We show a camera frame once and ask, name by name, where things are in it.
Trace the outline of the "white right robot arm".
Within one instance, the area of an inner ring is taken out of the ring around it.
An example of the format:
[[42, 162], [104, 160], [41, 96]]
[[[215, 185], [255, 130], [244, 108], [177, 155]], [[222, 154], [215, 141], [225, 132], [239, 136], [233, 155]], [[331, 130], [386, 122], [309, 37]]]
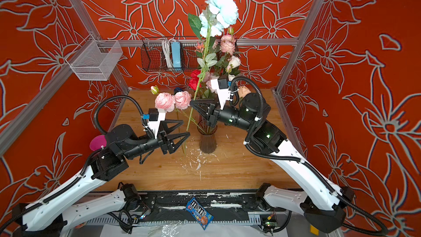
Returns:
[[267, 120], [271, 107], [262, 91], [251, 79], [243, 76], [232, 81], [214, 80], [216, 99], [191, 101], [208, 126], [218, 122], [243, 129], [243, 141], [253, 155], [269, 159], [281, 167], [300, 187], [291, 191], [265, 184], [260, 189], [264, 202], [273, 208], [295, 212], [316, 229], [331, 233], [341, 227], [362, 234], [384, 237], [385, 224], [353, 204], [354, 192], [340, 187], [321, 174], [292, 144], [287, 136]]

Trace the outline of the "large red rose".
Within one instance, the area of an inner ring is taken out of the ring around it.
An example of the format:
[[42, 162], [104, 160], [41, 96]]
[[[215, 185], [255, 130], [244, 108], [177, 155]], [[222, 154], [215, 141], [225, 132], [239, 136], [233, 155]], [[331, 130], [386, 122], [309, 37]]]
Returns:
[[188, 86], [192, 89], [195, 90], [197, 89], [197, 85], [199, 82], [199, 75], [201, 74], [201, 70], [194, 70], [191, 72], [190, 74], [190, 79], [188, 81]]

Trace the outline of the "white cream rose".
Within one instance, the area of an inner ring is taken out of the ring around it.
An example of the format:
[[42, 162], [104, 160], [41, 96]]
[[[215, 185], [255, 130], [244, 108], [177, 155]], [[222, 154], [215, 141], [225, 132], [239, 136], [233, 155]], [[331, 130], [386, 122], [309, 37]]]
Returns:
[[241, 65], [241, 60], [240, 58], [236, 57], [236, 56], [232, 56], [229, 59], [228, 65], [226, 67], [226, 71], [228, 73], [231, 73], [233, 71], [233, 69], [238, 68]]

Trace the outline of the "pink plastic goblet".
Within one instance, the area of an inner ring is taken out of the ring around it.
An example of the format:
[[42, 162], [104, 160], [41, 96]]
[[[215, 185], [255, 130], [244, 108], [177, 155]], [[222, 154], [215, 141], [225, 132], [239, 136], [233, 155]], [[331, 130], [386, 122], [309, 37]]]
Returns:
[[89, 148], [92, 151], [96, 151], [98, 149], [106, 148], [107, 142], [104, 135], [99, 135], [93, 138], [89, 144]]

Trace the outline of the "blue and white flowers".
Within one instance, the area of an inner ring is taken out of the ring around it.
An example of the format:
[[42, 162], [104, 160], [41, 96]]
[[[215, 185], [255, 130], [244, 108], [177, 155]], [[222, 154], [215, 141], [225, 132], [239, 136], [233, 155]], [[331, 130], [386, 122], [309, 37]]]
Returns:
[[202, 54], [197, 58], [200, 67], [198, 82], [194, 88], [196, 100], [198, 90], [211, 67], [217, 63], [216, 51], [211, 50], [211, 40], [221, 36], [230, 27], [234, 26], [239, 18], [239, 9], [234, 0], [205, 0], [205, 9], [200, 15], [188, 15], [188, 22], [194, 35], [198, 38], [198, 52]]

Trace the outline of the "blue candy bag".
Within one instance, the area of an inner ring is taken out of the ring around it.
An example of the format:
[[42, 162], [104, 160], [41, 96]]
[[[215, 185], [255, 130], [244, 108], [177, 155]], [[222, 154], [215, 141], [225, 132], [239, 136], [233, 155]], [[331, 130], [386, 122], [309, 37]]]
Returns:
[[193, 197], [186, 204], [186, 211], [200, 224], [203, 230], [213, 221], [214, 216], [211, 215], [198, 201]]

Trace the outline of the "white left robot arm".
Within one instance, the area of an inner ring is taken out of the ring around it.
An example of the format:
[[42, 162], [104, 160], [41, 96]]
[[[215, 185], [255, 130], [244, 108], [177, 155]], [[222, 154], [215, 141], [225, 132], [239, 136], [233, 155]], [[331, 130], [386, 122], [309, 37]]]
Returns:
[[[101, 127], [100, 110], [118, 99], [129, 100], [136, 106], [145, 135], [138, 137], [127, 124], [118, 125], [108, 132]], [[110, 214], [124, 231], [131, 232], [133, 220], [130, 212], [143, 205], [134, 184], [123, 184], [111, 194], [82, 204], [77, 201], [128, 169], [128, 160], [139, 158], [139, 163], [143, 164], [156, 149], [161, 149], [164, 154], [175, 153], [190, 133], [175, 133], [183, 125], [182, 120], [167, 120], [157, 109], [150, 109], [146, 114], [128, 95], [116, 95], [100, 103], [94, 112], [94, 124], [104, 135], [105, 146], [93, 151], [81, 170], [63, 185], [33, 203], [14, 207], [12, 218], [1, 226], [1, 231], [17, 223], [19, 228], [13, 233], [15, 237], [58, 237], [63, 231], [92, 218]]]

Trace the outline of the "brown glass vase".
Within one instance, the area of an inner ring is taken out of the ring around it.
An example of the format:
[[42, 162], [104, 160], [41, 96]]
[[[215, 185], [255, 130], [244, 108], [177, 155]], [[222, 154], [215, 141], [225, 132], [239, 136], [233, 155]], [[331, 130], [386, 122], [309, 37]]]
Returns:
[[217, 148], [217, 140], [215, 133], [218, 127], [210, 127], [203, 120], [200, 120], [197, 129], [200, 133], [200, 150], [205, 154], [213, 153]]

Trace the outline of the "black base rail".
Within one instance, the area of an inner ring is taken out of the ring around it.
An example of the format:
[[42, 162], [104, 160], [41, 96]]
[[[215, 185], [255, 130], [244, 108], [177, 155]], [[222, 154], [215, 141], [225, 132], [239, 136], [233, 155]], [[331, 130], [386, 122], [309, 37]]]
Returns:
[[256, 197], [256, 189], [244, 190], [182, 190], [140, 192], [141, 202], [129, 214], [134, 225], [141, 223], [195, 223], [186, 211], [187, 203], [195, 198], [213, 216], [213, 223], [261, 225], [266, 222], [281, 225], [288, 211], [273, 208]]

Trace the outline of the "light blue box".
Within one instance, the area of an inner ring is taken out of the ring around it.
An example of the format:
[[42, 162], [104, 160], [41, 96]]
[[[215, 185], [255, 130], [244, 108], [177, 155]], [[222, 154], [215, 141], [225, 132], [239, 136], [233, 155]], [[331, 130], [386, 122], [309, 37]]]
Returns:
[[173, 68], [176, 71], [180, 71], [182, 69], [182, 61], [181, 61], [182, 51], [181, 51], [180, 43], [177, 41], [172, 42], [171, 50], [172, 50]]

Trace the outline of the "peach cream rose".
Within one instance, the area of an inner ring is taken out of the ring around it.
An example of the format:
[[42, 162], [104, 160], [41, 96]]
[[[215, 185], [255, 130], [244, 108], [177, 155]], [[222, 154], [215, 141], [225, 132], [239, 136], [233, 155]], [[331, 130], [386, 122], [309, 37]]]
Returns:
[[240, 86], [238, 88], [238, 95], [241, 99], [250, 93], [251, 93], [251, 90], [247, 86]]

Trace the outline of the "small blue flower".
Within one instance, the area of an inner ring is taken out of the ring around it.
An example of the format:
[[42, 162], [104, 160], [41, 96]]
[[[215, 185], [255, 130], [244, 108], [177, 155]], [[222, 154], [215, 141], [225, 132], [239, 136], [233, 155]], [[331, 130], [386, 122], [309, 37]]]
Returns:
[[180, 87], [177, 87], [174, 89], [174, 94], [177, 94], [179, 92], [182, 92], [183, 90]]

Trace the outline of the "white mesh basket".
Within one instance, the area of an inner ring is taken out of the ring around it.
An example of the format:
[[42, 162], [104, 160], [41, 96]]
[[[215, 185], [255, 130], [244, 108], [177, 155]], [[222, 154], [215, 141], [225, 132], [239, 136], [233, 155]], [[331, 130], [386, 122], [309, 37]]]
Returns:
[[65, 58], [82, 81], [107, 81], [123, 55], [118, 41], [100, 41], [88, 35]]

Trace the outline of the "yellow block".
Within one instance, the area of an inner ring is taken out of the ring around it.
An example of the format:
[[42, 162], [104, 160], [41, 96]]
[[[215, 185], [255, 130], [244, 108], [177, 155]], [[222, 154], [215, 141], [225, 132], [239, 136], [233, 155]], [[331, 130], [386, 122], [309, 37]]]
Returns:
[[317, 228], [315, 228], [313, 225], [310, 226], [310, 232], [311, 234], [315, 235], [315, 236], [319, 236], [320, 232]]

